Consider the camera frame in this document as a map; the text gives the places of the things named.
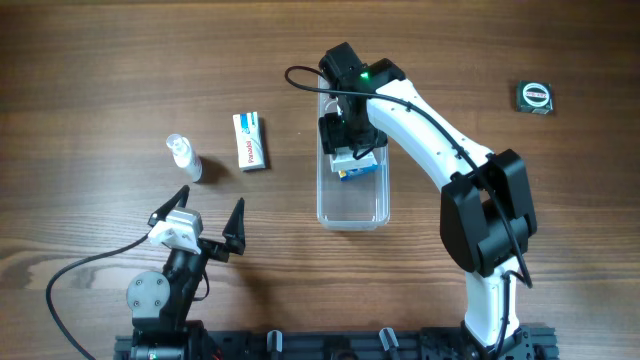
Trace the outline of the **green Zam-Buk ointment box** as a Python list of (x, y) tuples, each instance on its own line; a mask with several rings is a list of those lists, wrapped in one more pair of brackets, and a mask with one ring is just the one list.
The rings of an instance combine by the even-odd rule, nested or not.
[(551, 85), (544, 82), (520, 81), (516, 87), (516, 111), (551, 114), (554, 111)]

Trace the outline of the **small clear spray bottle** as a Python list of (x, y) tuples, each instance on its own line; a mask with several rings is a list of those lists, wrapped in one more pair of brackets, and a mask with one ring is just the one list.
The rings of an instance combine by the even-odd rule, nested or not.
[(176, 165), (184, 170), (193, 182), (198, 182), (202, 177), (203, 167), (191, 142), (180, 134), (171, 134), (166, 139), (166, 145), (172, 152)]

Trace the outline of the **blue VapoDrops box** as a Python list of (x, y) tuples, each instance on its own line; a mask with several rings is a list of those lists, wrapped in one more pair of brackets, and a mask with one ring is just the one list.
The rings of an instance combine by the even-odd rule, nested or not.
[(375, 172), (377, 169), (378, 169), (377, 165), (371, 165), (364, 168), (340, 170), (338, 172), (338, 175), (341, 181), (348, 181), (352, 178)]

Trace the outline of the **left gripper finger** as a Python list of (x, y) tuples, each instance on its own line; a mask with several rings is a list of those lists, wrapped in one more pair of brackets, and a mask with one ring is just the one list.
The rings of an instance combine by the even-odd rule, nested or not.
[(225, 244), (231, 253), (243, 255), (246, 248), (244, 227), (245, 200), (240, 198), (222, 232)]
[(175, 195), (173, 195), (168, 201), (157, 208), (149, 217), (147, 224), (149, 226), (155, 226), (159, 221), (165, 221), (167, 215), (176, 207), (184, 208), (187, 204), (190, 193), (190, 187), (188, 185), (182, 186)]

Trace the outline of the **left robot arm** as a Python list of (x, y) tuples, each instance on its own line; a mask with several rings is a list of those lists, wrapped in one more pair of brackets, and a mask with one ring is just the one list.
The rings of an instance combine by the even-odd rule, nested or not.
[(115, 359), (221, 359), (223, 352), (200, 320), (187, 319), (191, 305), (203, 300), (199, 284), (208, 283), (210, 260), (226, 263), (232, 254), (243, 255), (245, 200), (239, 199), (222, 231), (222, 242), (201, 236), (201, 214), (187, 207), (190, 188), (183, 186), (149, 217), (147, 238), (170, 249), (160, 272), (136, 276), (127, 289), (133, 333), (119, 338)]

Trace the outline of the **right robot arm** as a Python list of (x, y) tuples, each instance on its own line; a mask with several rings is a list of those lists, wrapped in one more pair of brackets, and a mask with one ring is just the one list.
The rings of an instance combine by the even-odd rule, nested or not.
[(463, 328), (478, 350), (498, 357), (516, 344), (516, 282), (532, 284), (524, 260), (537, 220), (523, 159), (495, 153), (453, 127), (391, 60), (371, 65), (348, 43), (318, 64), (336, 110), (320, 116), (322, 151), (338, 172), (369, 166), (395, 140), (440, 193), (440, 238), (466, 274)]

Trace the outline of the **white blue medicine box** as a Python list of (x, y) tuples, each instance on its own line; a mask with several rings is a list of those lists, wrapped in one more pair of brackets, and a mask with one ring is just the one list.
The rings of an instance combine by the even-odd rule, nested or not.
[(348, 147), (337, 148), (334, 154), (329, 155), (329, 159), (332, 172), (356, 170), (378, 165), (372, 152), (357, 160), (353, 155), (353, 151)]

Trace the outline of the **white Panadol box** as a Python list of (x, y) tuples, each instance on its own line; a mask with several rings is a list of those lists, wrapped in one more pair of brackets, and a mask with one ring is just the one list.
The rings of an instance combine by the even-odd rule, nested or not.
[(266, 167), (266, 160), (258, 113), (234, 114), (233, 124), (236, 135), (239, 168), (242, 171), (264, 169)]

